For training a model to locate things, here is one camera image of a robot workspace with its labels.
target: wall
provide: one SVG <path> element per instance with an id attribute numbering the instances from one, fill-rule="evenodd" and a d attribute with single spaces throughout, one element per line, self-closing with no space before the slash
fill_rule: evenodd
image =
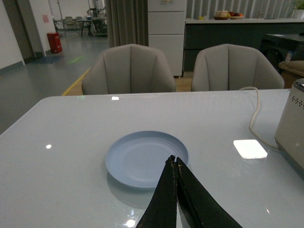
<path id="1" fill-rule="evenodd" d="M 9 17 L 0 1 L 0 69 L 23 61 L 13 29 L 10 25 Z"/>
<path id="2" fill-rule="evenodd" d="M 43 55 L 46 55 L 46 51 L 50 50 L 48 43 L 47 33 L 55 32 L 54 23 L 52 20 L 51 9 L 48 4 L 48 0 L 29 0 L 34 19 L 36 21 L 38 33 L 43 48 Z M 44 23 L 42 15 L 47 15 L 49 22 Z"/>
<path id="3" fill-rule="evenodd" d="M 245 18 L 289 18 L 293 15 L 291 0 L 188 0 L 187 18 L 208 15 L 213 18 L 217 10 L 243 13 Z"/>

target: chair backrest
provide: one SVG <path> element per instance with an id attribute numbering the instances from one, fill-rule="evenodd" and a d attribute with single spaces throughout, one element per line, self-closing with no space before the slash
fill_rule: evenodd
<path id="1" fill-rule="evenodd" d="M 85 95 L 174 92 L 175 81 L 160 50 L 129 44 L 102 52 L 82 89 Z"/>
<path id="2" fill-rule="evenodd" d="M 199 52 L 192 81 L 193 91 L 284 88 L 284 80 L 257 49 L 223 44 Z"/>

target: white table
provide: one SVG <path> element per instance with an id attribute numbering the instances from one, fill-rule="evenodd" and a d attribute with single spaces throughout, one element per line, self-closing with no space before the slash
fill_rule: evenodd
<path id="1" fill-rule="evenodd" d="M 255 130 L 275 143 L 289 90 L 260 93 Z M 245 160 L 233 146 L 236 139 L 254 139 L 247 128 L 256 106 L 254 91 L 118 97 L 47 98 L 0 136 L 2 228 L 137 223 L 152 192 L 115 181 L 105 156 L 119 138 L 145 130 L 181 140 L 193 173 L 244 228 L 303 227 L 304 181 L 285 159 L 263 145 L 267 158 Z"/>

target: plate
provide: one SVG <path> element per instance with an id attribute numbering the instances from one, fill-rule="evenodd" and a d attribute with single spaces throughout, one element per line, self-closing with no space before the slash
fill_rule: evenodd
<path id="1" fill-rule="evenodd" d="M 243 19 L 244 16 L 231 16 L 230 19 L 236 20 L 236 19 Z"/>
<path id="2" fill-rule="evenodd" d="M 105 164 L 119 182 L 130 187 L 152 189 L 157 186 L 171 155 L 188 164 L 188 151 L 177 138 L 156 131 L 136 132 L 111 146 Z"/>

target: door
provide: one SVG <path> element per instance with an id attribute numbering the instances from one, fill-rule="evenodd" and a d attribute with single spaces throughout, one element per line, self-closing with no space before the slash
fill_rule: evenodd
<path id="1" fill-rule="evenodd" d="M 24 25 L 24 21 L 19 9 L 17 0 L 3 0 L 5 10 L 8 14 L 9 21 L 13 28 L 19 49 L 25 64 L 33 61 L 34 52 L 30 44 L 30 40 L 27 34 L 27 30 Z"/>

